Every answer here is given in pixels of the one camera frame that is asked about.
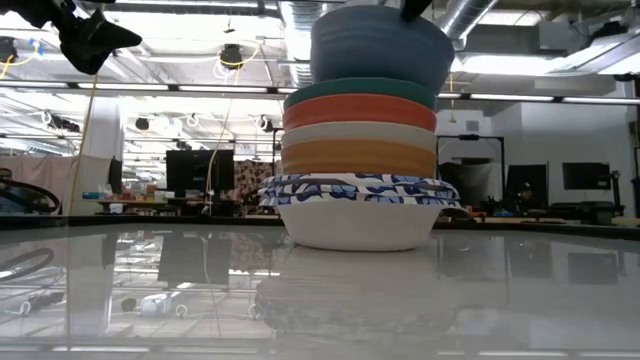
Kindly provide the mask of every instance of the blue patterned bowl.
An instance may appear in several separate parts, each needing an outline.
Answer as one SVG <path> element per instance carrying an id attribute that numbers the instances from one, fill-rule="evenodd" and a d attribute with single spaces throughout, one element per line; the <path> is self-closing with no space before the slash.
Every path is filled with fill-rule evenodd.
<path id="1" fill-rule="evenodd" d="M 353 185 L 353 186 L 400 186 L 411 185 L 433 191 L 446 191 L 455 188 L 444 181 L 423 178 L 419 176 L 401 176 L 390 174 L 363 174 L 363 173 L 339 173 L 339 174 L 292 174 L 278 175 L 264 179 L 261 187 L 291 184 L 323 184 L 323 185 Z"/>
<path id="2" fill-rule="evenodd" d="M 419 18 L 410 24 L 386 6 L 347 6 L 321 17 L 311 31 L 315 82 L 382 77 L 440 92 L 455 53 L 449 38 Z"/>
<path id="3" fill-rule="evenodd" d="M 279 195 L 313 195 L 324 193 L 358 193 L 379 196 L 430 197 L 443 200 L 459 200 L 455 189 L 429 190 L 412 185 L 328 185 L 328 184 L 290 184 L 264 187 L 258 190 L 259 195 L 275 197 Z"/>
<path id="4" fill-rule="evenodd" d="M 291 239 L 304 246 L 343 251 L 398 251 L 429 238 L 440 211 L 460 208 L 430 197 L 322 193 L 263 196 L 277 206 Z"/>

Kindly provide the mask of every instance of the blue bowl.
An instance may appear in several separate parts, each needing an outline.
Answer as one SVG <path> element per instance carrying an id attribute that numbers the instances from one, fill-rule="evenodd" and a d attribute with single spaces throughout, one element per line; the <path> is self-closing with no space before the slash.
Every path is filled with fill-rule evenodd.
<path id="1" fill-rule="evenodd" d="M 400 10 L 346 6 L 316 21 L 311 31 L 315 82 L 383 77 L 418 83 L 439 93 L 455 52 L 451 40 L 430 21 L 406 24 Z"/>

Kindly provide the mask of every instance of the red bowl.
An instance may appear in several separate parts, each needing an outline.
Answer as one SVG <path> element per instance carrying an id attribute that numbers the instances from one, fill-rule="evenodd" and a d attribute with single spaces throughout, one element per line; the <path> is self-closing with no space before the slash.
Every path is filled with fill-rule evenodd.
<path id="1" fill-rule="evenodd" d="M 388 122 L 431 132 L 436 129 L 436 115 L 426 106 L 374 94 L 331 95 L 303 101 L 287 109 L 282 121 L 285 131 L 336 121 Z"/>

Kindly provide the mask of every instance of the orange bowl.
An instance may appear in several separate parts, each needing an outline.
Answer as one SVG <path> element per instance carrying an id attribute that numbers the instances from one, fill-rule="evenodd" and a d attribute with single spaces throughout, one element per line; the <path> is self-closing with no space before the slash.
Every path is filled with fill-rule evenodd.
<path id="1" fill-rule="evenodd" d="M 431 132 L 436 115 L 424 105 L 376 94 L 323 96 L 298 103 L 285 111 L 285 131 L 335 121 L 378 121 L 420 127 Z"/>
<path id="2" fill-rule="evenodd" d="M 431 151 L 382 140 L 318 140 L 282 149 L 286 175 L 355 172 L 430 178 L 436 161 Z"/>

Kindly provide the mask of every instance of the blue and white bowl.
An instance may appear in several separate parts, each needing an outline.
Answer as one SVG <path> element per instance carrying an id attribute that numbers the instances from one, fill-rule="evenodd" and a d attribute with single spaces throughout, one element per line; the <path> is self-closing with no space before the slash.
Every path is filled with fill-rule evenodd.
<path id="1" fill-rule="evenodd" d="M 419 176 L 400 176 L 390 174 L 362 174 L 362 173 L 340 173 L 340 174 L 293 174 L 279 175 L 264 179 L 260 186 L 262 188 L 280 185 L 352 185 L 352 186 L 402 186 L 410 185 L 417 188 L 424 188 L 432 191 L 453 191 L 455 198 L 458 192 L 449 183 L 444 181 L 423 178 Z"/>
<path id="2" fill-rule="evenodd" d="M 333 200 L 362 201 L 381 204 L 406 204 L 423 206 L 441 206 L 443 208 L 462 209 L 460 203 L 451 199 L 439 199 L 430 196 L 384 196 L 356 192 L 304 193 L 298 195 L 263 195 L 261 206 L 286 206 Z"/>
<path id="3" fill-rule="evenodd" d="M 461 209 L 453 199 L 346 191 L 265 193 L 261 205 L 278 207 L 296 243 L 342 251 L 416 248 L 428 239 L 442 210 Z"/>
<path id="4" fill-rule="evenodd" d="M 328 185 L 328 184 L 290 184 L 262 188 L 259 195 L 274 197 L 276 195 L 314 195 L 323 193 L 358 193 L 380 196 L 431 197 L 444 200 L 459 200 L 455 189 L 429 190 L 413 185 Z"/>

